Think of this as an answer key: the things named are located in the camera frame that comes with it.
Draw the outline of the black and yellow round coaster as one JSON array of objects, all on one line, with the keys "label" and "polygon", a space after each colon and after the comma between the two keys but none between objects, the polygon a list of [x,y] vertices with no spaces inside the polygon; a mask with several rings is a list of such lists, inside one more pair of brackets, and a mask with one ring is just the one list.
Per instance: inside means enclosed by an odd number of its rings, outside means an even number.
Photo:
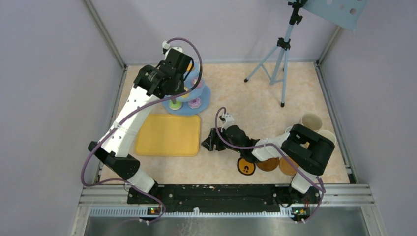
[{"label": "black and yellow round coaster", "polygon": [[237,169],[242,175],[251,176],[256,171],[256,164],[248,162],[241,157],[237,161]]}]

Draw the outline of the green glazed donut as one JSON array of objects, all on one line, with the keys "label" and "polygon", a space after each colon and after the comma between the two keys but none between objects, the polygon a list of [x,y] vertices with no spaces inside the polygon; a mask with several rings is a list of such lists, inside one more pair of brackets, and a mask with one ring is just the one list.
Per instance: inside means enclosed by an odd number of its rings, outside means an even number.
[{"label": "green glazed donut", "polygon": [[173,100],[169,100],[168,107],[169,109],[173,111],[179,110],[182,107],[182,102],[180,101],[173,102]]}]

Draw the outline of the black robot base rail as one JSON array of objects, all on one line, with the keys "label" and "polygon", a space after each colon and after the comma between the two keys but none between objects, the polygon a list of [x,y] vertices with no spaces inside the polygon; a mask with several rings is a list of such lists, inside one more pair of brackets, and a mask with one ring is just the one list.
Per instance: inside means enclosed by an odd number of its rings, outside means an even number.
[{"label": "black robot base rail", "polygon": [[320,198],[314,188],[301,194],[289,184],[160,184],[152,187],[149,194],[167,208],[213,207],[220,204],[291,206],[315,204]]}]

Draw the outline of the purple donut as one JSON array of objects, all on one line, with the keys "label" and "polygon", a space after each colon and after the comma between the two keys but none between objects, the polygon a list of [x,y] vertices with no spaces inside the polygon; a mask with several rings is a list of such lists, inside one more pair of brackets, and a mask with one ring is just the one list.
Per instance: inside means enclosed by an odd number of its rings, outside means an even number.
[{"label": "purple donut", "polygon": [[198,98],[195,98],[193,100],[188,101],[188,106],[191,109],[197,109],[197,108],[199,108],[201,106],[201,104],[202,104],[202,101],[201,101],[201,99],[199,97]]}]

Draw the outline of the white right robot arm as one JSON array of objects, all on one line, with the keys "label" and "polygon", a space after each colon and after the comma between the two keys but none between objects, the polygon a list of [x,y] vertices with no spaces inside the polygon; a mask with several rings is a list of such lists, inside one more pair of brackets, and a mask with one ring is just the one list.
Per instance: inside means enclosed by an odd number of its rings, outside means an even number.
[{"label": "white right robot arm", "polygon": [[233,150],[246,163],[241,173],[251,175],[251,166],[270,159],[291,159],[297,167],[288,189],[289,198],[301,203],[308,197],[313,181],[321,176],[335,148],[331,139],[301,125],[275,138],[252,139],[237,125],[227,128],[212,128],[208,137],[201,142],[208,151]]}]

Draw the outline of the light brown wooden coaster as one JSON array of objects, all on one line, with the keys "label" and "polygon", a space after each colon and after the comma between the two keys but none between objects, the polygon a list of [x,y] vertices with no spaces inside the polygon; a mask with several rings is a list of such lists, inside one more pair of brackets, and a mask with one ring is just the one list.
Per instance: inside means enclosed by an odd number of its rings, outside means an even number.
[{"label": "light brown wooden coaster", "polygon": [[289,162],[282,157],[280,159],[279,168],[281,172],[288,176],[294,176],[297,173],[298,164],[289,158]]}]

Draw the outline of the dark brown wooden saucer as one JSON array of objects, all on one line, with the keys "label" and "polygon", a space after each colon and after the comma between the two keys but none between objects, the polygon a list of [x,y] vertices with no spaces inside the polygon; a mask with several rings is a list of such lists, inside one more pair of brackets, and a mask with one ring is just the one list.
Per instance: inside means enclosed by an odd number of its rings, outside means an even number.
[{"label": "dark brown wooden saucer", "polygon": [[270,158],[262,162],[257,162],[256,166],[262,171],[270,172],[275,170],[279,166],[279,162],[279,158]]}]

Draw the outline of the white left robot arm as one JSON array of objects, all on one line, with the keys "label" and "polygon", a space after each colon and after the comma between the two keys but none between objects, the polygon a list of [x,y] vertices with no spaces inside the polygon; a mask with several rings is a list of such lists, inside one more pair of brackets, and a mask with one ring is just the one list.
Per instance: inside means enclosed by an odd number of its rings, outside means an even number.
[{"label": "white left robot arm", "polygon": [[122,180],[139,189],[145,203],[157,199],[156,181],[141,170],[140,161],[129,154],[138,131],[158,101],[185,93],[184,75],[193,58],[174,46],[165,52],[157,66],[145,65],[136,78],[127,101],[112,128],[98,142],[91,142],[89,150]]}]

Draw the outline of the cream cup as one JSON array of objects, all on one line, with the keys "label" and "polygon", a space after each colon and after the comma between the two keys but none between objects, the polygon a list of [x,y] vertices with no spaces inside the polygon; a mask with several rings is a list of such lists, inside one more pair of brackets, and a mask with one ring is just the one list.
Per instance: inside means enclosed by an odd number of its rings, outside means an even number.
[{"label": "cream cup", "polygon": [[323,137],[329,139],[330,141],[332,141],[334,144],[337,143],[337,138],[336,135],[329,131],[329,130],[320,130],[318,131],[318,134],[322,135]]},{"label": "cream cup", "polygon": [[299,124],[313,131],[319,131],[323,127],[323,120],[315,113],[306,113],[300,118]]}]

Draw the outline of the yellow cupcake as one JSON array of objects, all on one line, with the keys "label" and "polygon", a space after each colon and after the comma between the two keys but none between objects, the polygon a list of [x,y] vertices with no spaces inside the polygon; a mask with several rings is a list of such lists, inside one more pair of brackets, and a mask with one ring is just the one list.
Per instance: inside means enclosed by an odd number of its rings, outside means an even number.
[{"label": "yellow cupcake", "polygon": [[185,94],[185,95],[181,96],[181,98],[187,98],[187,97],[189,96],[189,91],[191,91],[191,90],[188,90],[188,91],[187,91],[187,94]]}]

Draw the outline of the yellow serving tray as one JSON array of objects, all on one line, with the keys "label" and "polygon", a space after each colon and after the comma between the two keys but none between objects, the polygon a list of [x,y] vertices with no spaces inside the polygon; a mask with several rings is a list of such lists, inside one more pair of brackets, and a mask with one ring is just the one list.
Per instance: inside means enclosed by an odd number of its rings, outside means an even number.
[{"label": "yellow serving tray", "polygon": [[192,157],[199,152],[201,119],[197,115],[149,115],[137,134],[141,156]]}]

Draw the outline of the cream cup front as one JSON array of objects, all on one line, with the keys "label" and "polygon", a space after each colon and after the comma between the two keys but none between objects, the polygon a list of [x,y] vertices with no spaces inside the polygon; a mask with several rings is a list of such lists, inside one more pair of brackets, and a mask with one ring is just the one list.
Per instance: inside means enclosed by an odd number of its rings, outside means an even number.
[{"label": "cream cup front", "polygon": [[322,135],[323,137],[329,139],[330,141],[332,141],[334,144],[337,143],[337,138],[336,135],[329,131],[329,130],[320,130],[318,131],[318,134]]}]

